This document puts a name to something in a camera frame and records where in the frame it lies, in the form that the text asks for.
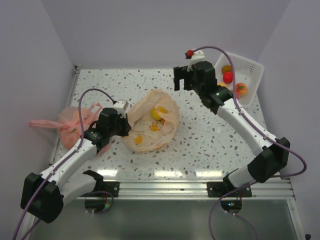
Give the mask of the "red fruit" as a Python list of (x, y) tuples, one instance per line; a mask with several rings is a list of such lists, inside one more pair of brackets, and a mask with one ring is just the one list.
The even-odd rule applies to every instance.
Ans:
[(230, 72), (225, 72), (223, 75), (222, 75), (222, 80), (225, 84), (231, 84), (234, 80), (234, 75), (233, 73), (230, 71)]

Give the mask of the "brown kiwi fruit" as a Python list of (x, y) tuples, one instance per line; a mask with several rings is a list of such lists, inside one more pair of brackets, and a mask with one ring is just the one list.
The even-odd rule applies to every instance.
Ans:
[(232, 72), (233, 68), (231, 65), (224, 65), (222, 68), (221, 68), (221, 72), (222, 74), (224, 73), (228, 73), (228, 72)]

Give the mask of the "peach fruit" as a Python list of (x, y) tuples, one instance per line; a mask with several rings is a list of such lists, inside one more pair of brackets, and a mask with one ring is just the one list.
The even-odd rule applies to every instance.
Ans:
[(244, 97), (248, 94), (248, 87), (245, 83), (237, 83), (235, 85), (235, 93), (237, 98)]

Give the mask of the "orange plastic bag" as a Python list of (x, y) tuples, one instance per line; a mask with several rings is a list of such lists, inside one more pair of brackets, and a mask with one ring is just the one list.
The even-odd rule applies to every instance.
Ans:
[[(160, 121), (151, 116), (152, 108), (157, 107), (167, 110), (167, 114), (159, 113)], [(135, 152), (153, 151), (173, 140), (180, 123), (179, 107), (168, 93), (151, 89), (129, 109), (127, 119), (131, 130), (122, 138), (126, 147)]]

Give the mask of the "small brown fruit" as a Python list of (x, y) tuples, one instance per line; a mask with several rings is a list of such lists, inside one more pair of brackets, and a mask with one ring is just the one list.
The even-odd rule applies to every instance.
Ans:
[(217, 85), (221, 87), (227, 87), (227, 85), (224, 82), (218, 82)]

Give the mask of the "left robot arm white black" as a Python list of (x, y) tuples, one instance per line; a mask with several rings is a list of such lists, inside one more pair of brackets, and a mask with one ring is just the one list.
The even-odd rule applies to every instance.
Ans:
[(53, 222), (67, 203), (63, 188), (70, 177), (90, 158), (110, 143), (114, 136), (128, 136), (131, 126), (126, 109), (128, 103), (119, 100), (103, 108), (98, 120), (82, 133), (59, 161), (40, 174), (30, 173), (24, 180), (20, 207), (45, 223)]

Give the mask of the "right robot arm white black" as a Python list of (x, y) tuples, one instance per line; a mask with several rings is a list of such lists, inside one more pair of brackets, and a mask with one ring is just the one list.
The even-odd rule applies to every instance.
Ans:
[(175, 91), (180, 90), (181, 80), (184, 90), (195, 91), (202, 104), (231, 125), (255, 156), (248, 165), (223, 178), (222, 189), (227, 196), (235, 196), (243, 185), (264, 183), (287, 165), (290, 142), (285, 137), (279, 139), (269, 133), (251, 116), (244, 117), (246, 111), (233, 98), (233, 93), (227, 87), (218, 85), (215, 68), (210, 62), (174, 67)]

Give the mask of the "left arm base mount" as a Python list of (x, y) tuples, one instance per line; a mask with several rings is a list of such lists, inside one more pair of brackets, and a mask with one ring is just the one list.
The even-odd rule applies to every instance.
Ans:
[(95, 180), (93, 190), (82, 195), (85, 197), (85, 210), (92, 215), (109, 212), (119, 196), (120, 182), (104, 181), (104, 177), (93, 170), (86, 170), (83, 174)]

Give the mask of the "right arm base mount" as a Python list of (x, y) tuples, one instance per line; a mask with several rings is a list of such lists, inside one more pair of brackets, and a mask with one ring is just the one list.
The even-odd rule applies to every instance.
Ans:
[[(229, 180), (229, 175), (230, 173), (228, 173), (222, 179), (222, 181), (209, 181), (206, 183), (206, 190), (209, 198), (220, 198), (223, 195), (236, 189), (236, 187), (234, 187), (231, 181)], [(223, 208), (223, 210), (233, 214), (237, 214), (241, 211), (243, 206), (242, 198), (251, 198), (252, 196), (252, 190), (249, 186), (228, 195), (228, 197), (235, 197), (235, 199), (222, 200), (220, 202), (220, 205)]]

